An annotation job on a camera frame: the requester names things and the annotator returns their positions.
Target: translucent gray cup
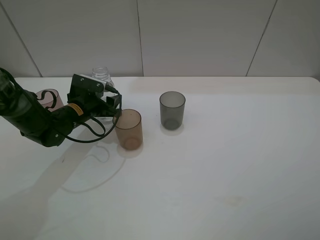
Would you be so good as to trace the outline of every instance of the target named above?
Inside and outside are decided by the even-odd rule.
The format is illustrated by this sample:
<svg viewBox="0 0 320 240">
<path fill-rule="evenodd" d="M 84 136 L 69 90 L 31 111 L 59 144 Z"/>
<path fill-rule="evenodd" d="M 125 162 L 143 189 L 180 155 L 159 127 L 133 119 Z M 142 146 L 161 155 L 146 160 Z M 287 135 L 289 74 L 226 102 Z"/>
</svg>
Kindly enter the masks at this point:
<svg viewBox="0 0 320 240">
<path fill-rule="evenodd" d="M 160 96 L 160 118 L 165 129 L 176 130 L 182 125 L 185 103 L 185 96 L 177 91 L 167 91 Z"/>
</svg>

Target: translucent brown cup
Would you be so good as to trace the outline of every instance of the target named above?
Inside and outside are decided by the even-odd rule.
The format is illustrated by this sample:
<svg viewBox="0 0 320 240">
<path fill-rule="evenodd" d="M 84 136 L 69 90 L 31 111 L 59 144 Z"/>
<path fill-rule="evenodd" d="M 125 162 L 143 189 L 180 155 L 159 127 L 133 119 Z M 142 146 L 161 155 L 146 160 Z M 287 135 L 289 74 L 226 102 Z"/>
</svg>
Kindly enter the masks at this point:
<svg viewBox="0 0 320 240">
<path fill-rule="evenodd" d="M 54 107 L 53 107 L 54 97 L 52 96 L 51 92 L 56 97 L 56 103 L 55 103 Z M 41 100 L 38 100 L 38 102 L 42 105 L 42 107 L 44 107 L 44 108 L 49 107 L 48 110 L 50 112 L 53 112 L 54 110 L 57 110 L 57 109 L 64 106 L 58 91 L 55 89 L 44 89 L 44 90 L 38 91 L 36 93 L 36 96 L 38 99 L 41 99 Z"/>
<path fill-rule="evenodd" d="M 133 109 L 124 109 L 115 125 L 120 146 L 126 150 L 136 150 L 143 143 L 141 115 Z"/>
</svg>

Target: robotic arm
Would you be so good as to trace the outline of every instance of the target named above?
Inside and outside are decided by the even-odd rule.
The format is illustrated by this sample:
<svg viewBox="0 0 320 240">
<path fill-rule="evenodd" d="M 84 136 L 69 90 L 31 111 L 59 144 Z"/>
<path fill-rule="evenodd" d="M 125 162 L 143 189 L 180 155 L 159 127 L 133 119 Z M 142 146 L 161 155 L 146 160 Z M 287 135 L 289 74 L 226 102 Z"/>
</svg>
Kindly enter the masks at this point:
<svg viewBox="0 0 320 240">
<path fill-rule="evenodd" d="M 107 91 L 117 95 L 107 97 L 106 101 L 103 101 L 101 97 Z M 52 94 L 51 108 L 54 108 L 56 96 L 50 91 L 44 92 L 42 97 L 44 94 Z M 22 136 L 45 147 L 59 146 L 65 139 L 78 143 L 99 141 L 114 129 L 121 114 L 122 96 L 102 80 L 74 74 L 67 99 L 68 105 L 50 112 L 48 107 L 41 106 L 35 93 L 24 90 L 9 72 L 0 68 L 0 116 L 19 129 Z M 116 119 L 111 129 L 106 132 L 103 124 L 94 117 L 116 117 Z M 94 132 L 85 123 L 89 119 L 97 122 L 104 133 Z M 79 125 L 89 128 L 98 138 L 77 140 L 69 137 L 72 130 Z"/>
</svg>

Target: white table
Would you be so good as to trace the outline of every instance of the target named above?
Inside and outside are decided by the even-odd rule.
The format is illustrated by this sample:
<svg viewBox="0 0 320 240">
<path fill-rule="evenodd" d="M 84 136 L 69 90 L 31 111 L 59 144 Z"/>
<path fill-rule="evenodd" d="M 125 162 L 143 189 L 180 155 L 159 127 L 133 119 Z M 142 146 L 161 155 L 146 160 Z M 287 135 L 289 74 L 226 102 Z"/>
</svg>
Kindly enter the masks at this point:
<svg viewBox="0 0 320 240">
<path fill-rule="evenodd" d="M 115 77 L 144 144 L 45 148 L 0 117 L 1 240 L 311 240 L 320 236 L 320 83 L 310 77 Z M 67 102 L 71 78 L 17 78 Z M 161 127 L 159 96 L 186 97 Z M 92 139 L 79 127 L 72 136 Z"/>
</svg>

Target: cup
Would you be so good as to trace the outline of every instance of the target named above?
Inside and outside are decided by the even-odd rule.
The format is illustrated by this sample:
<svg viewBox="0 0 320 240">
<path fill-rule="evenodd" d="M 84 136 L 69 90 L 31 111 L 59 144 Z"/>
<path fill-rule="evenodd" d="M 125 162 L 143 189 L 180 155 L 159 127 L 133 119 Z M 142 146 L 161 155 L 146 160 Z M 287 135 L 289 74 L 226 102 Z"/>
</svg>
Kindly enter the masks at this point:
<svg viewBox="0 0 320 240">
<path fill-rule="evenodd" d="M 51 108 L 51 106 L 53 106 L 53 104 L 54 104 L 54 97 L 52 96 L 51 92 L 56 97 L 56 103 L 53 108 Z M 53 112 L 54 110 L 57 110 L 57 109 L 64 106 L 58 91 L 55 89 L 44 89 L 44 90 L 38 91 L 36 93 L 36 96 L 37 96 L 37 99 L 39 99 L 38 102 L 42 105 L 42 107 L 44 107 L 44 108 L 49 107 L 48 110 L 50 112 Z"/>
<path fill-rule="evenodd" d="M 136 150 L 143 143 L 141 115 L 133 109 L 124 109 L 115 125 L 120 146 L 126 150 Z"/>
<path fill-rule="evenodd" d="M 185 111 L 185 96 L 177 91 L 167 91 L 160 96 L 160 118 L 167 130 L 176 130 L 182 125 Z"/>
</svg>

